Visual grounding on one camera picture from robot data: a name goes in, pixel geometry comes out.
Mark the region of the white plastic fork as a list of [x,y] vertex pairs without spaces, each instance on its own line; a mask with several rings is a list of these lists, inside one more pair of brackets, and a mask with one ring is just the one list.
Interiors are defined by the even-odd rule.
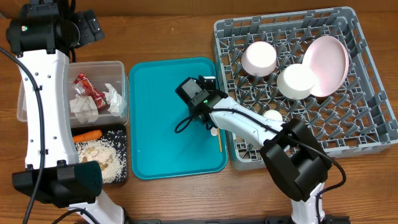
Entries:
[[218,135],[218,129],[217,128],[211,128],[211,135],[212,136],[217,136]]

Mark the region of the wooden chopstick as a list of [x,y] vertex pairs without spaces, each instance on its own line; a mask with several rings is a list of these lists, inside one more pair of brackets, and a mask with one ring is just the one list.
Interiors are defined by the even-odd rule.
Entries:
[[222,153],[223,152],[223,147],[222,147],[222,142],[221,142],[221,131],[220,131],[219,128],[217,128],[217,132],[218,132],[219,149],[220,149],[220,152]]

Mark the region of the red snack wrapper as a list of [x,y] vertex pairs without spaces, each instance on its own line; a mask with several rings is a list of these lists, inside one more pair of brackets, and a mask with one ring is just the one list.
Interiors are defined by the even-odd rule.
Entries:
[[99,92],[84,73],[80,73],[77,76],[73,82],[73,87],[79,95],[90,96],[99,110],[104,109],[108,105],[105,94]]

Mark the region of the bowl with nuts and crumbs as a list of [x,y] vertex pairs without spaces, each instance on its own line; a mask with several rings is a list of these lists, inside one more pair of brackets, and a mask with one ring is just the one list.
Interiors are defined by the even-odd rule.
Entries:
[[241,64],[250,75],[264,77],[271,74],[276,68],[276,49],[267,42],[252,43],[243,53]]

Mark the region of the white plastic cup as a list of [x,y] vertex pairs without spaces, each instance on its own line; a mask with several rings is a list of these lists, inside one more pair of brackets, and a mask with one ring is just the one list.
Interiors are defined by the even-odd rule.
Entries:
[[283,116],[276,110],[267,110],[264,112],[263,117],[275,121],[283,121]]

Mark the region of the white napkin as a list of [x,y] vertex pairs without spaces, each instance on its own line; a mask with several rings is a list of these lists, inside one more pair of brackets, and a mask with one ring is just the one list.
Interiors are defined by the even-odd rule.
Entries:
[[105,83],[105,87],[108,89],[108,91],[104,91],[104,95],[106,98],[106,102],[108,104],[108,111],[116,115],[118,113],[122,112],[122,96],[117,92],[115,87],[113,87],[110,83]]
[[75,95],[75,99],[70,100],[70,109],[81,124],[94,123],[98,119],[96,103],[90,96]]

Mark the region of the small white plate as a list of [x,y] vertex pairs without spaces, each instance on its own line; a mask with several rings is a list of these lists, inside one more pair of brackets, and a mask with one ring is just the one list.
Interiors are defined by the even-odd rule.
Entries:
[[318,77],[308,66],[295,63],[279,74],[277,87],[286,98],[302,100],[311,95],[317,81]]

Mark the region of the orange carrot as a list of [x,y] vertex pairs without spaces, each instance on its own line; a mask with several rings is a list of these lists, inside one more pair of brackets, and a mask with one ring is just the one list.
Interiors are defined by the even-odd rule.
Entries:
[[85,141],[93,141],[99,139],[103,135],[102,131],[100,129],[90,131],[84,134],[79,134],[77,136],[73,137],[73,142],[78,143],[78,142],[85,142]]

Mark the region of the large white plate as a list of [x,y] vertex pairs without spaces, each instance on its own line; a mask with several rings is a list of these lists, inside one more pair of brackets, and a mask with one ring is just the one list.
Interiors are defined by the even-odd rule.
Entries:
[[348,74],[348,52],[337,38],[325,35],[310,44],[302,64],[315,74],[311,95],[326,97],[339,89]]

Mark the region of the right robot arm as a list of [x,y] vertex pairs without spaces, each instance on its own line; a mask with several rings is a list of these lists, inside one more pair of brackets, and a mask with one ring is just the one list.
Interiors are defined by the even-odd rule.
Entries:
[[208,129],[229,131],[259,149],[278,188],[292,201],[289,223],[323,223],[320,192],[331,168],[330,159],[299,119],[288,122],[265,118],[217,89],[215,77],[187,78],[175,90],[188,106],[189,117],[176,133],[193,120]]

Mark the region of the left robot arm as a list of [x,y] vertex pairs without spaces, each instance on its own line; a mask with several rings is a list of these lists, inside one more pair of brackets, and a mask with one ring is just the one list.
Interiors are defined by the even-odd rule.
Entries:
[[6,31],[4,54],[19,67],[27,109],[25,169],[12,184],[31,202],[78,213],[88,223],[129,223],[103,190],[100,165],[81,163],[73,142],[67,76],[75,49],[104,38],[93,11],[71,0],[30,0]]

